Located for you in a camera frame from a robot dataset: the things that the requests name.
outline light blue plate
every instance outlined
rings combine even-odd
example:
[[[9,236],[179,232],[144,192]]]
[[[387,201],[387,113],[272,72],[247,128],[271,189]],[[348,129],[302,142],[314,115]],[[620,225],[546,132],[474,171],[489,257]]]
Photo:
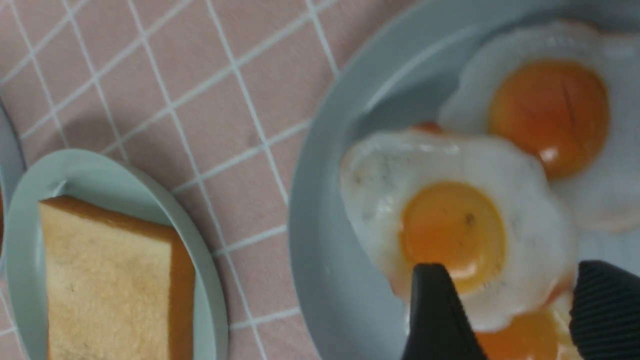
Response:
[[[421,1],[372,39],[333,86],[309,129],[289,206],[294,283],[323,359],[399,359],[406,340],[403,305],[344,214],[338,183],[344,151],[372,131],[435,119],[483,42],[558,17],[638,32],[640,1]]]
[[[83,150],[62,150],[24,175],[6,218],[6,275],[15,321],[31,360],[47,359],[47,292],[38,201],[66,194],[180,234],[196,270],[195,360],[226,360],[227,311],[213,259],[189,215],[143,172]]]

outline orange yolk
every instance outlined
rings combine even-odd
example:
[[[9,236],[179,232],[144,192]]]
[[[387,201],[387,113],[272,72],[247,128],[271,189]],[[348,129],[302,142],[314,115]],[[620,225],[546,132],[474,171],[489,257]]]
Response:
[[[431,134],[444,134],[444,130],[436,122],[427,121],[411,127],[414,130],[424,131]]]
[[[458,293],[482,286],[504,264],[506,241],[498,211],[463,183],[445,181],[418,193],[404,209],[399,239],[411,267],[443,264]]]
[[[549,310],[517,316],[505,329],[477,332],[476,338],[489,360],[559,360],[570,345],[561,340]]]
[[[489,110],[489,132],[537,156],[549,179],[586,168],[602,149],[608,128],[605,85],[572,61],[522,67],[503,82]]]

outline pink tile pattern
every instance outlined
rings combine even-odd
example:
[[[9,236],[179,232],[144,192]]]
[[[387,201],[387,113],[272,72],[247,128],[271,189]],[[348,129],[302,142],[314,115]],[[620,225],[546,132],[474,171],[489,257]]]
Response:
[[[87,82],[91,77],[80,43],[71,24],[67,24],[36,55],[44,81],[54,103]]]
[[[193,0],[149,39],[172,99],[228,65],[205,0]]]
[[[228,244],[286,223],[287,206],[266,155],[258,155],[205,180]]]
[[[95,86],[62,108],[58,120],[71,147],[101,152],[115,142],[113,128]]]
[[[78,147],[173,192],[216,263],[230,360],[316,360],[278,183],[291,189],[303,122],[333,80],[330,64],[343,66],[412,1],[312,0],[320,31],[306,0],[0,1],[2,100],[29,166]],[[25,360],[9,319],[0,306],[0,357]]]
[[[128,139],[124,149],[131,165],[148,173],[168,189],[193,177],[189,157],[170,116]]]
[[[310,22],[241,69],[267,137],[310,118],[333,80]]]
[[[179,2],[179,0],[133,0],[144,28],[151,26]]]
[[[41,157],[65,148],[62,135],[53,119],[47,119],[41,126],[20,140],[22,155],[27,166],[36,163]]]
[[[15,132],[23,135],[49,112],[49,102],[38,73],[29,61],[4,84],[4,105],[13,121]]]
[[[260,324],[258,333],[268,359],[320,360],[302,315]]]
[[[138,36],[127,0],[91,0],[78,10],[76,22],[95,70]]]
[[[126,135],[164,106],[160,85],[142,46],[100,79],[100,85],[121,135]]]
[[[293,173],[296,169],[298,162],[298,153],[307,135],[307,130],[303,129],[291,137],[273,144],[271,147],[271,153],[273,154],[276,162],[276,167],[282,178],[282,183],[287,189],[287,192],[291,192],[291,183],[293,181]]]
[[[235,57],[244,55],[307,9],[305,0],[213,0],[213,5]]]
[[[178,116],[200,172],[260,145],[233,74],[182,105]]]
[[[230,255],[252,316],[298,306],[285,234],[233,250]]]
[[[260,348],[249,327],[229,332],[230,360],[263,360]]]
[[[0,354],[3,360],[23,360],[20,342],[15,331],[0,336]]]
[[[65,16],[62,0],[15,0],[20,21],[33,46]]]
[[[0,10],[0,34],[0,48],[5,50],[0,58],[0,78],[3,78],[29,52],[11,6],[5,6]]]

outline sunny side up egg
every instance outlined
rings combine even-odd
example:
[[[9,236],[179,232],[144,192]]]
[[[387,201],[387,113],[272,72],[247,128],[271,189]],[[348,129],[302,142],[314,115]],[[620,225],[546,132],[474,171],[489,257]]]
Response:
[[[465,66],[438,123],[535,155],[584,229],[640,224],[640,35],[578,22],[516,29]]]
[[[538,161],[512,143],[408,129],[354,145],[340,166],[347,217],[393,292],[441,263],[474,330],[494,331],[570,288],[577,235]]]

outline toast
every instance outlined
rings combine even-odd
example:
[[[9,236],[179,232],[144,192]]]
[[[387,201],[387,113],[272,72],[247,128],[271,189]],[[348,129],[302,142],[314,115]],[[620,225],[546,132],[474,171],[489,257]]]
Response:
[[[174,228],[69,196],[39,208],[49,360],[193,358],[195,270]]]

